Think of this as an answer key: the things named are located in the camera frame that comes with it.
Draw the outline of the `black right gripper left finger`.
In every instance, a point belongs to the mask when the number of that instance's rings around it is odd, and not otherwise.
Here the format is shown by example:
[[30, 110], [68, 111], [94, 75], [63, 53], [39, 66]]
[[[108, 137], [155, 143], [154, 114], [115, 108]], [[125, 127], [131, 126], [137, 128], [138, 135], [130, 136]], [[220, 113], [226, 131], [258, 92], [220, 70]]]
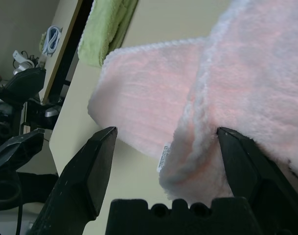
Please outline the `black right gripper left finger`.
[[81, 235], [99, 216], [107, 190], [117, 128], [92, 135], [63, 169], [31, 235]]

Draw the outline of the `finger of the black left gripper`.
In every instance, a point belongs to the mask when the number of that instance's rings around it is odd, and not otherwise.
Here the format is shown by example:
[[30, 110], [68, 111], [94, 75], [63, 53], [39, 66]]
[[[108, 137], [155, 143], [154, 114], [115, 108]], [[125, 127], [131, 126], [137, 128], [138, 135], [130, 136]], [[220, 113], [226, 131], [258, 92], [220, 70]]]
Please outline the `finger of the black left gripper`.
[[44, 68], [21, 71], [0, 91], [0, 99], [6, 103], [25, 103], [44, 87], [45, 77]]
[[0, 170], [17, 170], [29, 162], [42, 150], [44, 143], [43, 129], [12, 137], [0, 146]]

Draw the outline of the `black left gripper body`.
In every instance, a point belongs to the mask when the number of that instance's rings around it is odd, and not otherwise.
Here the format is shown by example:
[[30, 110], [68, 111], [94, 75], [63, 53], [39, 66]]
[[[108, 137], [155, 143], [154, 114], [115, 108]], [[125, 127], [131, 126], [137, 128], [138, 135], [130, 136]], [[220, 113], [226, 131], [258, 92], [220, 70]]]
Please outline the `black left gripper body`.
[[13, 107], [7, 103], [0, 103], [0, 146], [8, 139], [22, 133], [21, 125], [25, 120], [25, 105]]

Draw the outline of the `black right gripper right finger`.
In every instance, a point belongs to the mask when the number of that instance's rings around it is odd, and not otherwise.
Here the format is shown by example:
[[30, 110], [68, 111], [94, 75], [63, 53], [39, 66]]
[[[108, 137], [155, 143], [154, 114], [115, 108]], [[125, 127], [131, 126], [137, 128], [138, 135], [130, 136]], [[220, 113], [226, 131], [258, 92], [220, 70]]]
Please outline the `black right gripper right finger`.
[[247, 199], [265, 235], [298, 235], [298, 194], [256, 143], [235, 130], [217, 129], [228, 184]]

